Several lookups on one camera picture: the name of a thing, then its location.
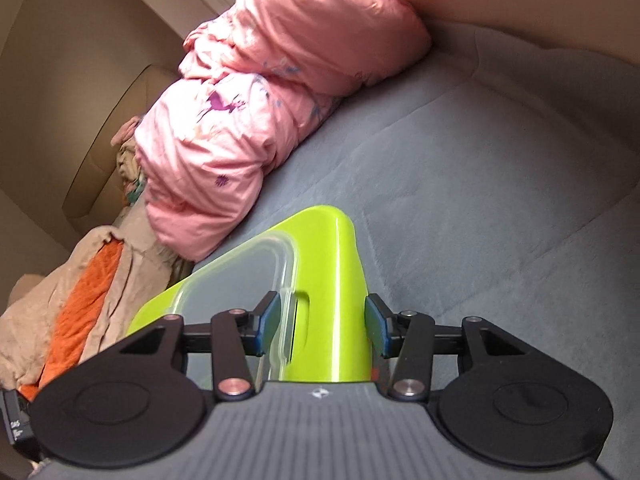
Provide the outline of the lime green box lid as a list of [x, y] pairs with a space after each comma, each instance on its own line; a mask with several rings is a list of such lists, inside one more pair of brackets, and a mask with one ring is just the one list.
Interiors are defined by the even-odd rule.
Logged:
[[265, 357], [250, 359], [257, 380], [369, 380], [367, 283], [352, 220], [333, 206], [306, 208], [201, 262], [148, 301], [129, 329], [165, 314], [206, 323], [221, 311], [253, 309], [267, 292], [280, 296], [281, 321]]

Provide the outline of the orange and beige blanket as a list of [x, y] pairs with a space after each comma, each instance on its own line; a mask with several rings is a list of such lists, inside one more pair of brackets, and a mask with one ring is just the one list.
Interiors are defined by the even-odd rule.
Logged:
[[164, 292], [177, 255], [138, 200], [97, 226], [70, 258], [1, 315], [1, 387], [32, 400], [53, 379], [125, 337], [140, 309]]

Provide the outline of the pink duvet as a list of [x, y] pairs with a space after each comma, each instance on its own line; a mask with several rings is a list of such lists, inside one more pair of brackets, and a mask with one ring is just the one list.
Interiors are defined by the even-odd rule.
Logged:
[[182, 258], [208, 256], [341, 99], [430, 44], [404, 0], [235, 0], [192, 30], [180, 78], [134, 133], [157, 238]]

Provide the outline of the grey blue bed sheet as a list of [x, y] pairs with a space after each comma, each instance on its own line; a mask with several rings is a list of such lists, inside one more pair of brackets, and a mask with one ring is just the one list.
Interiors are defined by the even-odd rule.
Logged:
[[389, 306], [482, 316], [598, 384], [615, 416], [601, 464], [637, 478], [638, 67], [478, 26], [428, 30], [428, 55], [347, 99], [224, 244], [340, 208]]

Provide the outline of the colourful floral cloth pile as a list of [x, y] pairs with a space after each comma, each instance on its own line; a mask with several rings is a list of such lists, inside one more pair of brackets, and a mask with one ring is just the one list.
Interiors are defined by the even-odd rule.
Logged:
[[120, 126], [111, 140], [111, 146], [117, 148], [116, 171], [122, 179], [122, 192], [126, 206], [137, 203], [146, 185], [146, 175], [137, 159], [137, 143], [134, 138], [134, 133], [141, 122], [141, 117], [131, 117]]

